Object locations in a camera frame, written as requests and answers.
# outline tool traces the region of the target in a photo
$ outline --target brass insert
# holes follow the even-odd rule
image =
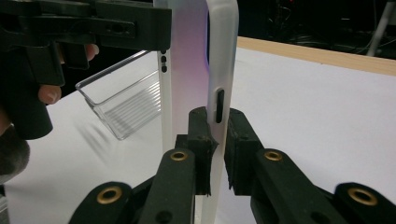
[[[378,199],[375,197],[375,195],[366,189],[352,188],[349,189],[347,193],[353,200],[358,203],[369,206],[374,206],[378,204]]]
[[[118,186],[112,186],[100,191],[96,197],[96,201],[101,204],[114,203],[122,195],[122,189]]]
[[[171,155],[171,159],[174,161],[184,161],[187,159],[187,157],[188,157],[187,153],[182,151],[174,152]]]
[[[264,153],[264,157],[270,161],[281,161],[282,154],[275,151],[267,151]]]

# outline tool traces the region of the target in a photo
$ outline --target white table surface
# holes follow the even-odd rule
[[[396,77],[238,49],[232,107],[314,184],[358,182],[396,203]],[[11,223],[67,223],[96,186],[155,175],[160,117],[118,141],[78,92],[48,109],[54,130],[29,142],[27,169],[6,184]],[[225,172],[222,183],[216,223],[255,223],[249,197],[233,196]]]

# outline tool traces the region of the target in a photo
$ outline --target finger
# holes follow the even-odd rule
[[[90,61],[95,57],[95,55],[99,54],[99,47],[94,44],[89,44],[85,46],[85,51],[87,52],[87,60]],[[62,55],[62,53],[59,54],[59,61],[61,63],[64,63],[64,56]]]
[[[86,45],[85,50],[87,51],[87,59],[88,61],[92,60],[95,55],[99,53],[99,47],[94,44]]]
[[[11,125],[11,120],[4,108],[0,106],[0,136],[6,131],[9,125]]]
[[[59,86],[42,85],[38,90],[38,99],[47,105],[53,105],[62,97],[62,91]]]

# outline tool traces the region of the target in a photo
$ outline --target wooden surface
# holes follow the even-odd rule
[[[238,37],[238,47],[315,63],[325,63],[366,72],[396,76],[396,61],[389,59],[374,58],[324,49],[312,49],[241,36]]]

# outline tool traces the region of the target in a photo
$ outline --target clear plastic container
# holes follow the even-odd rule
[[[80,81],[76,89],[114,136],[122,140],[161,114],[156,66],[155,54],[141,51]]]

